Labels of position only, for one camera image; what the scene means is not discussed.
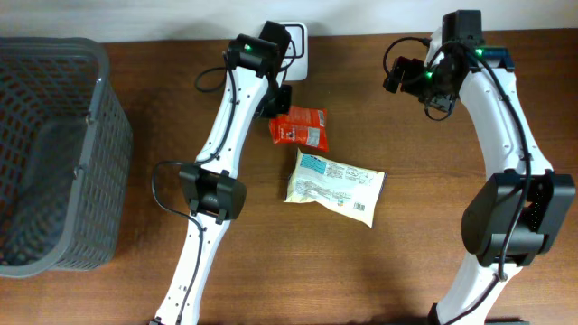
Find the red snack bag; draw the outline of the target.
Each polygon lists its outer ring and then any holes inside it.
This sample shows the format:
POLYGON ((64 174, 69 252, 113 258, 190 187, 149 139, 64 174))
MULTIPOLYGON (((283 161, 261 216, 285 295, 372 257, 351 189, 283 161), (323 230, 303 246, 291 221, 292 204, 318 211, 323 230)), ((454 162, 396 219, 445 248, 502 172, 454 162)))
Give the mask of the red snack bag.
POLYGON ((329 151, 326 134, 327 110, 290 106, 287 114, 269 121, 274 144, 302 144, 329 151))

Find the cream yellow snack bag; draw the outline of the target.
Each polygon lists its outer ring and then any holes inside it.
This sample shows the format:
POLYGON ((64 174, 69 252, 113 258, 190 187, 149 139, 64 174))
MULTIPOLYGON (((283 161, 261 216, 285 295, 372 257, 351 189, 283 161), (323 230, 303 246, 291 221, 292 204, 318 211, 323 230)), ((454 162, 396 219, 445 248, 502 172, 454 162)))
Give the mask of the cream yellow snack bag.
POLYGON ((316 202, 326 209, 372 227, 386 177, 385 172, 298 152, 284 201, 316 202))

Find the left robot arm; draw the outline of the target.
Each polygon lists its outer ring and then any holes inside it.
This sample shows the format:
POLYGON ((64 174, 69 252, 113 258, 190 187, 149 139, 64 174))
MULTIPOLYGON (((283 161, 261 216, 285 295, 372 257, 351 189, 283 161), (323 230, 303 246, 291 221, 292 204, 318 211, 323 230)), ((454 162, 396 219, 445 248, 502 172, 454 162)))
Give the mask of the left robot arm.
POLYGON ((294 41, 240 34, 223 53, 223 97, 209 137, 192 162, 176 161, 187 206, 186 238, 167 294, 153 324, 196 324, 210 268, 231 222, 244 207, 247 188, 238 170, 252 121, 289 109, 291 88, 283 73, 293 62, 294 41))

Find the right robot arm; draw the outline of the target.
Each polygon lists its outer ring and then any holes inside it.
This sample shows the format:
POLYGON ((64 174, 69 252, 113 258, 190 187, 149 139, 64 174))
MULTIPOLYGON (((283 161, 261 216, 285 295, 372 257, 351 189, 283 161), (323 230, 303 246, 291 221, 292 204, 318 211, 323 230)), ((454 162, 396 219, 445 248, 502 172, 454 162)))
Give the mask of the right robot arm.
POLYGON ((426 110, 450 116, 462 103, 474 124, 486 182, 464 210, 466 249, 452 286, 433 304, 430 324, 483 324, 506 285, 547 253, 576 194, 539 149, 517 95, 515 65, 504 47, 480 38, 423 38, 425 60, 385 64, 384 87, 411 94, 426 110))

